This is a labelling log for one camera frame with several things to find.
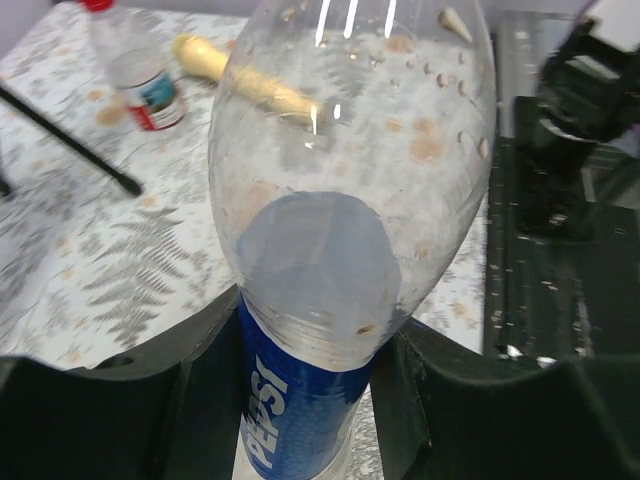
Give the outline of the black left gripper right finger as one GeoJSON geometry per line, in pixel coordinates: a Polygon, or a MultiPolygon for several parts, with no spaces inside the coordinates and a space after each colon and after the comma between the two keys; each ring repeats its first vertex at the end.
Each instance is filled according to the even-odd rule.
{"type": "Polygon", "coordinates": [[[635,479],[639,360],[549,367],[472,352],[417,322],[378,352],[371,395],[388,479],[635,479]]]}

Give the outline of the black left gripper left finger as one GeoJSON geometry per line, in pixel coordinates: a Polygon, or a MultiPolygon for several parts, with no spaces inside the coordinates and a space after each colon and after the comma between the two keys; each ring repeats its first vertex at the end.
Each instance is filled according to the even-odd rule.
{"type": "Polygon", "coordinates": [[[243,384],[238,291],[102,361],[1,360],[5,479],[228,479],[243,384]]]}

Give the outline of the Pepsi label clear bottle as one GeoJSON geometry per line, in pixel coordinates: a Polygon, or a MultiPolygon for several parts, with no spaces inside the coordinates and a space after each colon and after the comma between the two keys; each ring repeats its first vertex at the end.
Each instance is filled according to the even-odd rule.
{"type": "Polygon", "coordinates": [[[263,1],[227,63],[321,102],[303,124],[219,83],[218,239],[240,291],[241,438],[265,479],[340,479],[377,351],[485,195],[494,59],[476,1],[263,1]]]}

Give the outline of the red label clear bottle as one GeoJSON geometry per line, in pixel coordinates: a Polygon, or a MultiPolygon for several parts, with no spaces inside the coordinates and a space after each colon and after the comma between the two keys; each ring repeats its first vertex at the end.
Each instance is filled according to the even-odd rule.
{"type": "Polygon", "coordinates": [[[177,125],[186,107],[155,37],[116,1],[87,12],[97,59],[135,123],[145,131],[177,125]]]}

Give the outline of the red bottle cap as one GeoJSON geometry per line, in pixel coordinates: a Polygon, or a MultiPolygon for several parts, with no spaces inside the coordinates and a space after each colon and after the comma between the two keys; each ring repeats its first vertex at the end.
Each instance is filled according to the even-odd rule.
{"type": "Polygon", "coordinates": [[[114,0],[80,0],[80,3],[91,13],[101,13],[115,5],[114,0]]]}

